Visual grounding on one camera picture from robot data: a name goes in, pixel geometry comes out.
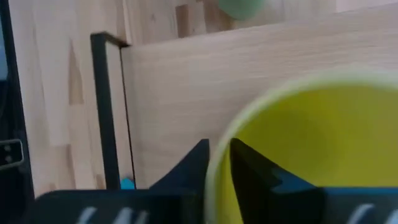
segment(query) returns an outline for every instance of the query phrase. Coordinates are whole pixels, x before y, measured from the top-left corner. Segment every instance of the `wooden board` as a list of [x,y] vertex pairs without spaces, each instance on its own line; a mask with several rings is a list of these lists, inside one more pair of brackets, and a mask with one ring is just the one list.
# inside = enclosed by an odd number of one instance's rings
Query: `wooden board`
[[[125,0],[9,4],[35,196],[105,188],[90,34],[105,30],[128,39]],[[109,73],[116,77],[115,89],[122,89],[120,67],[112,66]],[[113,108],[115,114],[124,109],[124,104]],[[121,119],[115,131],[125,133],[126,119]],[[118,146],[125,147],[125,137],[119,139]],[[123,167],[121,174],[132,176],[128,161]]]
[[218,0],[126,0],[125,21],[133,45],[261,26],[381,6],[398,0],[263,0],[248,20],[236,21],[218,9]]
[[126,104],[124,101],[123,75],[119,47],[106,43],[109,86],[111,88],[114,135],[118,155],[120,178],[132,177],[129,130],[127,127]]
[[153,184],[201,138],[214,149],[246,104],[288,79],[331,68],[397,70],[397,11],[390,4],[127,49],[137,185]]

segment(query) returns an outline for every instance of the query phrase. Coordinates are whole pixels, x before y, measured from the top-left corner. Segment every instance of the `black plastic piece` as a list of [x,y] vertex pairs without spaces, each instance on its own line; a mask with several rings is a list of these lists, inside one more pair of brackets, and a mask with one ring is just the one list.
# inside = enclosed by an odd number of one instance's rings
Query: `black plastic piece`
[[22,164],[24,154],[19,139],[0,141],[0,170]]
[[150,189],[188,189],[203,194],[210,157],[208,139],[202,139],[188,154]]
[[[123,40],[107,33],[100,32],[97,34],[91,34],[91,52],[93,54],[93,66],[94,66],[94,79],[95,79],[95,91],[97,98],[98,107],[98,119],[99,119],[99,131],[101,134],[101,146],[104,160],[104,172],[106,188],[108,190],[120,189],[120,176],[119,176],[119,166],[118,166],[118,155],[116,150],[116,137],[114,133],[113,125],[113,112],[112,112],[112,101],[111,101],[111,88],[109,85],[109,71],[108,71],[108,59],[106,55],[106,43],[113,44],[120,49],[128,47],[129,45]],[[123,78],[123,90],[124,88],[124,74],[122,69]],[[132,173],[133,180],[135,181],[134,173],[134,162],[133,155],[131,151],[131,162],[132,162]]]
[[[325,206],[321,189],[309,185],[306,189],[311,190],[302,191],[304,180],[278,175],[287,171],[239,139],[232,139],[230,148],[232,180],[244,223],[320,222]],[[288,179],[301,188],[280,194],[278,187]]]
[[398,223],[397,188],[324,188],[322,224]]
[[200,199],[185,190],[57,191],[41,196],[24,223],[199,224],[199,204]]
[[22,143],[24,161],[17,167],[11,167],[0,171],[1,187],[1,221],[13,222],[22,216],[23,211],[34,202],[34,189],[30,168],[29,147],[25,129],[24,110],[22,107],[21,86],[17,67],[16,52],[14,46],[14,34],[12,32],[9,1],[0,1],[0,18],[2,35],[4,38],[4,50],[7,60],[7,110],[0,119],[0,125],[6,126],[7,134],[3,139],[18,139]]

